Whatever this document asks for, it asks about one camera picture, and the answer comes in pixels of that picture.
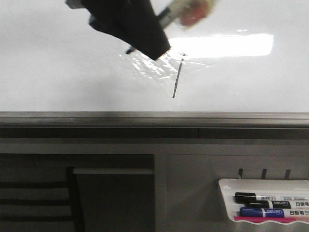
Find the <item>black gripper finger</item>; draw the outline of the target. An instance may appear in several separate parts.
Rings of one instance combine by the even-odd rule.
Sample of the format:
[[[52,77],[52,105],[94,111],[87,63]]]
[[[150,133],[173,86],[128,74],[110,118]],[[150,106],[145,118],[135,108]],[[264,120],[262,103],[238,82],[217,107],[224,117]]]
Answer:
[[[81,3],[91,14],[89,25],[93,29],[130,44],[152,60],[170,49],[149,0],[83,0]]]

